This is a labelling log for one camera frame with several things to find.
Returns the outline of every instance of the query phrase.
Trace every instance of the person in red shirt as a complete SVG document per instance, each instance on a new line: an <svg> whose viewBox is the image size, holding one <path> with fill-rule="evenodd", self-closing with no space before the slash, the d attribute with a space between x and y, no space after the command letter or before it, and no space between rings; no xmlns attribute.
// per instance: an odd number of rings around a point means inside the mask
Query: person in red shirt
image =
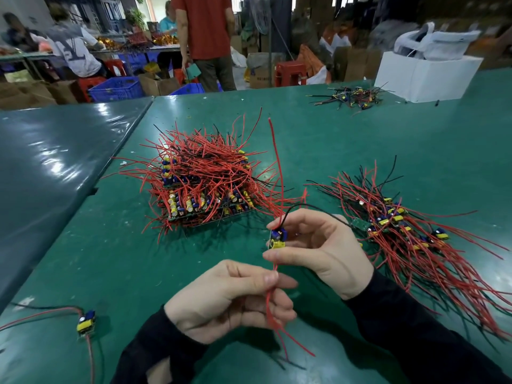
<svg viewBox="0 0 512 384"><path fill-rule="evenodd" d="M231 61L234 14L230 0L171 0L176 9L183 73L193 62L205 92L236 90Z"/></svg>

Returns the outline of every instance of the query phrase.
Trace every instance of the gray pants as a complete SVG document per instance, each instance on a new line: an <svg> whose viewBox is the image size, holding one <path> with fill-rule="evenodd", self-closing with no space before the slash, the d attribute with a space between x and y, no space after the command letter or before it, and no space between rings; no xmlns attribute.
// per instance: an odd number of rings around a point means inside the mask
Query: gray pants
<svg viewBox="0 0 512 384"><path fill-rule="evenodd" d="M202 84L205 93L219 91L217 80L219 80L222 90L236 90L233 77L233 62L231 56L225 56L214 59L197 59L194 60L201 71L198 76L199 82Z"/></svg>

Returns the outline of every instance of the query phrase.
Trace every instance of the white shirt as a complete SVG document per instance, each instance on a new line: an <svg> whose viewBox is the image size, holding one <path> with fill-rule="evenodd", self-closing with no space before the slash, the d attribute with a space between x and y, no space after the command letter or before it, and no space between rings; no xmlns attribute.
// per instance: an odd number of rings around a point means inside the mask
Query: white shirt
<svg viewBox="0 0 512 384"><path fill-rule="evenodd" d="M77 76L87 78L101 68L101 63L88 51L84 43L95 45L98 41L79 25L71 22L59 23L48 30L47 40L53 53L63 57Z"/></svg>

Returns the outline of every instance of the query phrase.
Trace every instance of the white foam box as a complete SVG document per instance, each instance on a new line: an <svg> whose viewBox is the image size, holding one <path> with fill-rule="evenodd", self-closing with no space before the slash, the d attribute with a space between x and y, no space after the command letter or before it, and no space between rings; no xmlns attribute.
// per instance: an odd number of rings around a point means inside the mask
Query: white foam box
<svg viewBox="0 0 512 384"><path fill-rule="evenodd" d="M457 100L464 95L483 58L431 61L385 52L375 86L409 102Z"/></svg>

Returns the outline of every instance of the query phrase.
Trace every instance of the plastic sheet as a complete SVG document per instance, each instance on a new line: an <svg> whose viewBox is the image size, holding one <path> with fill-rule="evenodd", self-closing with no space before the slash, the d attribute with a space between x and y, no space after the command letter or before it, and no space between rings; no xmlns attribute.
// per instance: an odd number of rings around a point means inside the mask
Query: plastic sheet
<svg viewBox="0 0 512 384"><path fill-rule="evenodd" d="M151 101L0 111L0 312Z"/></svg>

